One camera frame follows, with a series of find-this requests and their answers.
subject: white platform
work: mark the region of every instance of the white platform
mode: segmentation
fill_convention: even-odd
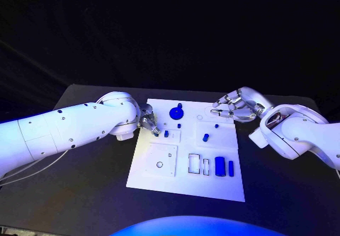
[[[211,103],[158,99],[148,99],[147,103],[152,106],[161,133],[155,137],[148,130],[139,130],[126,187],[245,202],[233,119],[210,114]],[[170,109],[178,103],[184,116],[174,120]],[[188,154],[200,155],[198,174],[188,173]],[[217,156],[224,157],[224,177],[214,175]],[[203,159],[209,160],[209,176],[203,175]],[[233,177],[227,175],[230,160]]]

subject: dark backdrop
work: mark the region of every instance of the dark backdrop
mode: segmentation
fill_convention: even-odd
[[[311,97],[340,120],[338,1],[0,1],[0,120],[67,85]]]

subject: rectangular cutout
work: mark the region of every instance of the rectangular cutout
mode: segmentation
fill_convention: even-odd
[[[200,174],[200,156],[188,154],[188,173]]]
[[[209,159],[203,159],[203,175],[209,175]]]

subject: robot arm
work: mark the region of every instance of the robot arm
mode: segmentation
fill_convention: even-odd
[[[131,95],[111,92],[100,103],[83,103],[0,124],[0,176],[18,166],[73,149],[108,134],[132,138],[137,127],[158,133],[152,107],[139,108]]]
[[[260,118],[259,128],[249,134],[259,148],[270,145],[291,160],[309,151],[340,170],[340,123],[328,124],[324,117],[301,105],[275,107],[249,87],[224,95],[211,106],[222,103],[227,103],[230,110],[213,109],[211,114],[232,117],[239,122],[252,121],[256,116]]]

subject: black tabletop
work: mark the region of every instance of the black tabletop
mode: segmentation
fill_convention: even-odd
[[[111,91],[128,92],[138,103],[148,98],[214,102],[224,95],[72,85],[54,108],[96,101]],[[309,98],[266,97],[276,105],[301,104],[317,110]],[[105,236],[154,218],[200,215],[237,220],[292,236],[340,235],[335,170],[309,152],[288,160],[270,147],[259,149],[247,138],[258,123],[236,123],[245,203],[126,188],[135,131],[129,140],[118,142],[109,135],[70,150],[49,169],[5,185],[0,190],[0,225],[66,236]]]

